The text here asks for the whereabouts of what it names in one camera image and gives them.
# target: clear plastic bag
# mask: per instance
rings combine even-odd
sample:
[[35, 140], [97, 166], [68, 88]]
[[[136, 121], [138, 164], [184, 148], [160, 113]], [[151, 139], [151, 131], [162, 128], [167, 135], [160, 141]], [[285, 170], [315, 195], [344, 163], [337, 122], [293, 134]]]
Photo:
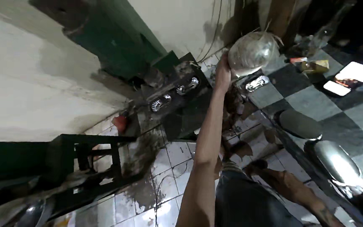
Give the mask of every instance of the clear plastic bag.
[[278, 58], [276, 40], [281, 42], [278, 36], [268, 32], [250, 32], [238, 39], [228, 54], [232, 73], [238, 77], [249, 75]]

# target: phone screen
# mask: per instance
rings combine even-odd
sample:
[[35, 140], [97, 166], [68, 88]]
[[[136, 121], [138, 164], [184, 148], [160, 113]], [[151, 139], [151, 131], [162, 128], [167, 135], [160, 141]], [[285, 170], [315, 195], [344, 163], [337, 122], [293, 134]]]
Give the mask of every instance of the phone screen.
[[363, 64], [352, 61], [335, 75], [333, 81], [328, 81], [323, 87], [337, 95], [344, 96], [361, 82], [363, 82]]

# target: cable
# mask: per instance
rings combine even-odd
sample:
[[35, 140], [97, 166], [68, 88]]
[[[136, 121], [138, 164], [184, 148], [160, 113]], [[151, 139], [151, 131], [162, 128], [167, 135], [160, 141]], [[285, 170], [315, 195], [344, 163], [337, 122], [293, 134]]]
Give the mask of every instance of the cable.
[[185, 170], [183, 171], [183, 173], [182, 174], [180, 174], [178, 177], [172, 177], [172, 176], [170, 176], [170, 175], [167, 175], [167, 176], [165, 176], [164, 178], [162, 178], [162, 180], [160, 181], [160, 183], [159, 183], [159, 185], [158, 185], [158, 189], [157, 189], [157, 191], [156, 191], [156, 195], [155, 195], [155, 205], [156, 205], [156, 207], [154, 207], [154, 211], [155, 211], [155, 227], [158, 227], [158, 208], [159, 208], [159, 205], [158, 205], [158, 194], [159, 194], [159, 189], [160, 189], [160, 186], [162, 185], [162, 182], [163, 182], [163, 180], [166, 178], [166, 177], [172, 177], [172, 178], [174, 178], [174, 179], [176, 179], [176, 178], [179, 178], [179, 177], [181, 177], [186, 171], [187, 171], [187, 166], [188, 166], [188, 163], [186, 162], [185, 163]]
[[218, 31], [218, 27], [219, 27], [219, 19], [221, 18], [221, 9], [222, 9], [222, 0], [221, 0], [221, 4], [219, 5], [219, 14], [218, 14], [218, 21], [217, 21], [217, 26], [215, 28], [215, 32], [214, 32], [214, 38], [212, 39], [212, 43], [211, 43], [211, 46], [209, 47], [207, 53], [204, 55], [204, 57], [197, 61], [197, 62], [201, 62], [202, 60], [205, 59], [205, 57], [208, 55], [209, 51], [211, 50], [212, 46], [214, 45], [215, 43], [215, 39], [217, 38], [217, 31]]

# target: debris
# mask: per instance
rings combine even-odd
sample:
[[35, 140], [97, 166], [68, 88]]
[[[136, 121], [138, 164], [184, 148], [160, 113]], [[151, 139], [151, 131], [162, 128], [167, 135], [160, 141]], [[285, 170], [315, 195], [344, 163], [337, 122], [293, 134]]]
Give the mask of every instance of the debris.
[[304, 61], [307, 61], [307, 57], [293, 57], [293, 58], [289, 59], [289, 62], [291, 64], [295, 64], [297, 62], [304, 62]]
[[124, 133], [127, 128], [127, 118], [123, 115], [113, 118], [111, 121], [119, 133]]
[[300, 66], [304, 73], [325, 73], [329, 71], [329, 60], [304, 61]]
[[265, 76], [261, 75], [257, 79], [254, 79], [246, 84], [245, 88], [249, 92], [254, 92], [255, 90], [259, 89], [260, 87], [270, 83], [270, 79]]

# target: red object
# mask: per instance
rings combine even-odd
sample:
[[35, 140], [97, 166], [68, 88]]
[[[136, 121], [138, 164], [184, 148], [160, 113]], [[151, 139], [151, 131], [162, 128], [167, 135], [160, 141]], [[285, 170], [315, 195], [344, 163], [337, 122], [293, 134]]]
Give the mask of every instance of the red object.
[[116, 126], [119, 133], [124, 133], [127, 128], [127, 118], [125, 116], [118, 116], [113, 118], [111, 121], [114, 126]]

